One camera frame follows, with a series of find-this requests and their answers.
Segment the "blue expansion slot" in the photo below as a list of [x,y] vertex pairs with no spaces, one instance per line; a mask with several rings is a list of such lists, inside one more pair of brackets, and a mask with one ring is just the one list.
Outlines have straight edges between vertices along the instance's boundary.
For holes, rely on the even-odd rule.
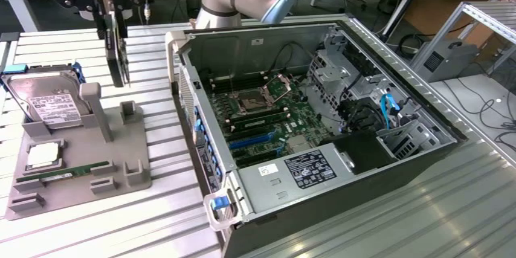
[[262,142],[267,142],[271,140],[274,134],[275,134],[275,132],[269,132],[266,134],[261,134],[255,137],[250,137],[250,138],[239,140],[239,141],[231,141],[227,145],[227,148],[230,150],[233,150],[233,149],[239,149],[239,148],[246,147],[246,146],[251,146],[251,145],[262,143]]

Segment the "silver CPU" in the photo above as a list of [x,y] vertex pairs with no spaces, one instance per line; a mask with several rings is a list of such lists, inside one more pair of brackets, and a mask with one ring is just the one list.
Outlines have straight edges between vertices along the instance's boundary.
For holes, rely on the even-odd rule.
[[37,144],[29,148],[26,168],[35,169],[50,166],[58,159],[57,143]]

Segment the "grey parts rack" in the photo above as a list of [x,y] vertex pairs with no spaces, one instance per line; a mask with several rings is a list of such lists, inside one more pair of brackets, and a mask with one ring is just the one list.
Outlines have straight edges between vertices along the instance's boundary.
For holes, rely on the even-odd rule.
[[[41,122],[22,123],[23,136],[6,202],[6,220],[27,218],[150,186],[142,110],[133,101],[123,101],[117,107],[105,109],[99,96],[97,83],[79,86],[79,98],[91,111],[81,116],[79,126],[49,129]],[[29,148],[43,143],[58,144],[58,159],[50,166],[27,169]],[[93,167],[87,175],[71,176],[67,173],[25,182],[14,181],[23,176],[101,161],[109,164]]]

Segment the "black RAM slot bank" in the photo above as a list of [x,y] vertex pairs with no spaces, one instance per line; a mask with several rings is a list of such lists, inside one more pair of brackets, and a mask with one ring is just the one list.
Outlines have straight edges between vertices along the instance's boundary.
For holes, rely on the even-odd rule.
[[[238,77],[233,78],[234,89],[237,91],[261,87],[265,84],[263,77],[255,75],[251,77]],[[209,80],[207,88],[213,94],[225,94],[230,93],[229,79],[221,80]]]
[[257,112],[239,117],[227,118],[223,121],[222,128],[227,133],[235,133],[255,129],[259,126],[267,126],[286,121],[290,118],[287,107]]

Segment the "black expansion slot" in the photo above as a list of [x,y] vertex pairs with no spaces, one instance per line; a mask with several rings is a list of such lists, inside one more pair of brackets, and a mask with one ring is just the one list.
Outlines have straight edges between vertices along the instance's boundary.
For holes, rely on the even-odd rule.
[[277,147],[275,149],[255,153],[251,156],[239,158],[235,160],[235,165],[238,168],[249,167],[251,165],[259,164],[262,162],[266,162],[269,160],[275,159],[279,157],[282,148]]

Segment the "green motherboard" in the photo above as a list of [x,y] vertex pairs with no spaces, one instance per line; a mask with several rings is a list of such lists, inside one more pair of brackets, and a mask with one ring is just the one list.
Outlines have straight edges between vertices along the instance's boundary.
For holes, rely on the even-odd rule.
[[[269,79],[273,78],[273,76],[267,76],[265,74],[258,74],[258,75],[263,77],[265,82],[267,82]],[[239,158],[243,158],[254,155],[255,153],[275,149],[277,147],[282,148],[279,157],[291,154],[287,151],[286,140],[295,135],[303,135],[313,147],[318,146],[323,138],[333,136],[330,127],[326,126],[322,122],[322,115],[318,112],[315,112],[315,110],[309,105],[306,84],[302,82],[302,79],[295,78],[291,75],[287,75],[285,77],[290,81],[290,87],[291,87],[290,92],[265,110],[258,110],[249,114],[287,107],[290,110],[290,118],[286,121],[279,122],[277,124],[259,126],[255,129],[250,129],[235,133],[225,132],[222,128],[223,121],[227,118],[239,117],[247,114],[238,113],[235,99],[230,98],[230,93],[213,94],[207,88],[206,96],[207,96],[210,107],[214,112],[217,123],[221,128],[221,133],[222,133],[226,146],[231,141],[239,141],[250,137],[255,137],[261,134],[275,132],[271,140],[267,142],[262,142],[251,146],[242,147],[239,149],[233,149],[233,150],[229,149],[229,153],[231,155],[234,162]]]

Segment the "silver disk bay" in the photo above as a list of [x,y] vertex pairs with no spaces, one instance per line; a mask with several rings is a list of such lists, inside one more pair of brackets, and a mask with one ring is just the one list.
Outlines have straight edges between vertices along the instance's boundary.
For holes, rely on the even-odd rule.
[[375,134],[398,160],[430,150],[441,144],[426,126],[417,120],[409,121],[393,129],[381,129]]

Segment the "loose green RAM stick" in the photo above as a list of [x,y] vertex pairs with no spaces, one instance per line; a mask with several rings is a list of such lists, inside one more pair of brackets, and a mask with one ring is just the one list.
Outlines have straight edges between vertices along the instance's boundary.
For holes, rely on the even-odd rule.
[[87,165],[83,165],[83,166],[77,166],[77,167],[70,167],[70,168],[66,168],[66,169],[59,169],[59,170],[55,170],[53,172],[43,172],[43,173],[37,173],[34,175],[23,176],[23,177],[15,178],[14,181],[15,182],[25,182],[25,181],[29,181],[29,180],[33,180],[33,179],[43,179],[43,178],[49,178],[51,176],[63,175],[63,174],[67,174],[67,173],[70,173],[71,176],[82,176],[82,175],[87,175],[90,173],[90,169],[93,167],[105,166],[107,164],[109,164],[107,161],[101,161],[101,162],[91,163],[91,164],[87,164]]

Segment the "hard disk in blue caddy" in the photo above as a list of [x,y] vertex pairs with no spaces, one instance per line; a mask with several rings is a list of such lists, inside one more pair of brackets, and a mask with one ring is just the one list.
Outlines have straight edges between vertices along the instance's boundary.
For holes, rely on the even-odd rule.
[[0,72],[0,84],[14,98],[27,121],[41,121],[49,129],[82,124],[81,116],[91,113],[79,98],[85,83],[78,63],[63,65],[7,65]]

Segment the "black plastic shroud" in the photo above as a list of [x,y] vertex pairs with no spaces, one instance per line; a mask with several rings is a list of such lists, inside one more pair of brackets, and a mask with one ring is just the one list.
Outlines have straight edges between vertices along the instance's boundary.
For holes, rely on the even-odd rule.
[[338,152],[345,153],[353,164],[350,171],[354,174],[381,168],[397,161],[371,131],[339,134],[326,141],[334,145]]

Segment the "black pole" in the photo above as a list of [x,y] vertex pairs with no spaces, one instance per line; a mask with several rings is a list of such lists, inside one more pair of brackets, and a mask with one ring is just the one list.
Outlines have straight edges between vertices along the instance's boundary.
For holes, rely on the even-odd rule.
[[413,0],[401,0],[399,2],[399,5],[398,7],[395,8],[393,14],[391,14],[391,17],[387,21],[387,24],[386,24],[386,27],[385,29],[382,30],[382,34],[381,34],[381,37],[379,37],[379,40],[382,42],[386,42],[389,37],[391,36],[391,33],[402,19],[402,16],[407,10],[407,7],[410,5]]

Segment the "aluminium frame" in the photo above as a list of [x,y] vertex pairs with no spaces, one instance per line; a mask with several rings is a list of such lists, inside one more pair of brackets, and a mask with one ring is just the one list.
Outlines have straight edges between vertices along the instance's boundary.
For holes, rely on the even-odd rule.
[[506,53],[501,55],[491,67],[487,69],[487,74],[491,74],[502,65],[505,60],[510,57],[510,55],[516,53],[516,3],[509,1],[461,2],[451,12],[442,27],[433,36],[431,41],[419,50],[419,53],[415,55],[411,61],[411,70],[427,82],[434,82],[435,77],[438,77],[441,80],[449,79],[449,76],[435,74],[435,71],[439,70],[439,66],[431,66],[427,63],[427,60],[431,59],[438,43],[450,32],[450,29],[462,14],[467,15],[477,24],[482,24],[513,44]]

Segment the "metal socket cover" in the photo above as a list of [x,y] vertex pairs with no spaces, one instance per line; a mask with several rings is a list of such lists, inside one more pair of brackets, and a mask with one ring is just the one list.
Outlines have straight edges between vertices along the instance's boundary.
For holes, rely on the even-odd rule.
[[266,105],[271,106],[291,90],[290,81],[282,75],[277,74],[259,88],[259,93],[265,99]]

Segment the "installed green RAM stick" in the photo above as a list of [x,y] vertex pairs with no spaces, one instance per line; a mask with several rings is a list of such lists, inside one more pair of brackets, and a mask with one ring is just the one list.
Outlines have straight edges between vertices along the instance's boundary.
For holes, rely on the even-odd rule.
[[231,131],[243,131],[258,126],[266,126],[270,124],[277,124],[290,118],[289,112],[279,112],[275,114],[269,114],[258,117],[247,117],[243,119],[233,119],[230,121],[229,128]]

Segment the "open PC case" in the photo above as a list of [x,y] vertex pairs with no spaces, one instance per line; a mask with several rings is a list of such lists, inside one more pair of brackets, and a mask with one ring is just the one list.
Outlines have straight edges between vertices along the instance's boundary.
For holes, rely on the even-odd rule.
[[[222,258],[239,258],[402,187],[465,139],[442,110],[423,98],[421,85],[409,82],[401,59],[350,16],[174,29],[165,35],[165,46],[181,127]],[[417,120],[441,144],[355,174],[350,183],[322,195],[257,215],[241,188],[238,171],[243,168],[233,161],[206,96],[209,79],[227,79],[230,72],[234,78],[282,74],[302,79],[309,105],[322,115],[333,136],[375,133]],[[318,146],[329,144],[327,138]]]

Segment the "grey cabinet box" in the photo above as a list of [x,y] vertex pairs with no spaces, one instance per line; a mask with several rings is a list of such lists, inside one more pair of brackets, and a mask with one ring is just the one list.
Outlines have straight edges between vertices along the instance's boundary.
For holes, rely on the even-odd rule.
[[414,71],[427,83],[473,76],[485,73],[482,66],[475,62],[478,55],[479,50],[474,44],[467,44],[459,39],[441,40]]

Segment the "silver chipset heat sink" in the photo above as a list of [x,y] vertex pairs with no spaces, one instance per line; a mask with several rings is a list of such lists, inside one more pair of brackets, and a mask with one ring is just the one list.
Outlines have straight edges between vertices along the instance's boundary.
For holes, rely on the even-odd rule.
[[303,135],[295,135],[286,140],[286,147],[290,153],[302,152],[313,146]]

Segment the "silver power supply with label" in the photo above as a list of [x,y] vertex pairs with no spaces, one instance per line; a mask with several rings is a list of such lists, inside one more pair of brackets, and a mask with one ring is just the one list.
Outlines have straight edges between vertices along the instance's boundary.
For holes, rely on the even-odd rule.
[[294,205],[355,179],[354,163],[331,143],[293,153],[238,171],[254,214]]

